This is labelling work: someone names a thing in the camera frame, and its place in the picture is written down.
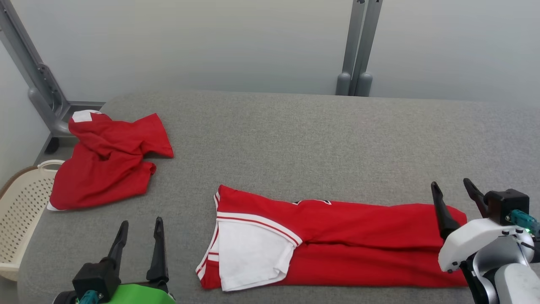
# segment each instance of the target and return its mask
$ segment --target white plastic basket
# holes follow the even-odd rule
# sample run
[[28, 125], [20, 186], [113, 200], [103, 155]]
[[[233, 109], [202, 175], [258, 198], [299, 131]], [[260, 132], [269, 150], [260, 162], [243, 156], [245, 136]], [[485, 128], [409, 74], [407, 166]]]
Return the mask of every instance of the white plastic basket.
[[0, 276], [17, 281], [19, 266], [43, 210], [49, 203], [56, 170], [50, 160], [18, 172], [0, 190]]

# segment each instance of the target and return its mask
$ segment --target crumpled red shirt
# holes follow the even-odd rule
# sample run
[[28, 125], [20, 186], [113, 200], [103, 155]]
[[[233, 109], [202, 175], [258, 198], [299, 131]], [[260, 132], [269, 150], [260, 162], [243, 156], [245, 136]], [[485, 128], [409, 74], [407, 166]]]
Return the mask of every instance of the crumpled red shirt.
[[56, 173], [52, 210], [101, 206], [144, 194], [156, 165], [143, 161], [143, 156], [174, 155], [157, 114], [131, 123], [80, 111], [70, 119], [69, 130], [80, 142]]

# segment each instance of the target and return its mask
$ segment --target red fabric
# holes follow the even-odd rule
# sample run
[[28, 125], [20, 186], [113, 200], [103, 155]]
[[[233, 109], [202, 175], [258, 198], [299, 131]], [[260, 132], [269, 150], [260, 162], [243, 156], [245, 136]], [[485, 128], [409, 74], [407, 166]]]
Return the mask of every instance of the red fabric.
[[[431, 204], [292, 204], [225, 186], [218, 193], [219, 213], [263, 216], [301, 237], [287, 276], [276, 285], [467, 286], [461, 271], [448, 274], [438, 265], [443, 242]], [[449, 211], [461, 225], [467, 222], [461, 211]], [[201, 285], [221, 287], [217, 282], [219, 263], [207, 259]]]
[[91, 113], [91, 121], [69, 122], [79, 138], [73, 156], [56, 173], [50, 202], [59, 210], [95, 207], [146, 193], [156, 171], [143, 161], [149, 152], [173, 157], [157, 114], [133, 123]]

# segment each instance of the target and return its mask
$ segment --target table surface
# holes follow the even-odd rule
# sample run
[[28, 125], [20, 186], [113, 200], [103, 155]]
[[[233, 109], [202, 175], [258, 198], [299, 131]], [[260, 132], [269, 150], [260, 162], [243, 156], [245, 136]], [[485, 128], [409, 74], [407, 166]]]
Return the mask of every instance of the table surface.
[[178, 303], [472, 303], [460, 289], [262, 287], [201, 289], [195, 267], [213, 233], [219, 184], [273, 199], [372, 204], [432, 203], [437, 181], [448, 205], [480, 215], [463, 188], [515, 188], [540, 215], [540, 109], [510, 104], [348, 96], [167, 91], [105, 104], [115, 120], [158, 113], [174, 159], [151, 157], [146, 195], [107, 206], [46, 210], [19, 274], [22, 304], [71, 289], [85, 262], [109, 250], [123, 220], [130, 231], [120, 277], [143, 281], [156, 216], [165, 223], [170, 291]]

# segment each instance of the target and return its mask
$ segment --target white wall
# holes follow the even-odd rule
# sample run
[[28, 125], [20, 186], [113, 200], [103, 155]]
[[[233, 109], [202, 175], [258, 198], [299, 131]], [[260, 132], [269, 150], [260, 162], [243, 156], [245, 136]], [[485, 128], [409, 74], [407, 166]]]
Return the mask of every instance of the white wall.
[[385, 0], [370, 96], [540, 104], [540, 2]]
[[27, 92], [26, 81], [0, 43], [0, 188], [34, 164], [49, 136]]
[[334, 94], [352, 0], [11, 0], [68, 100], [191, 88]]

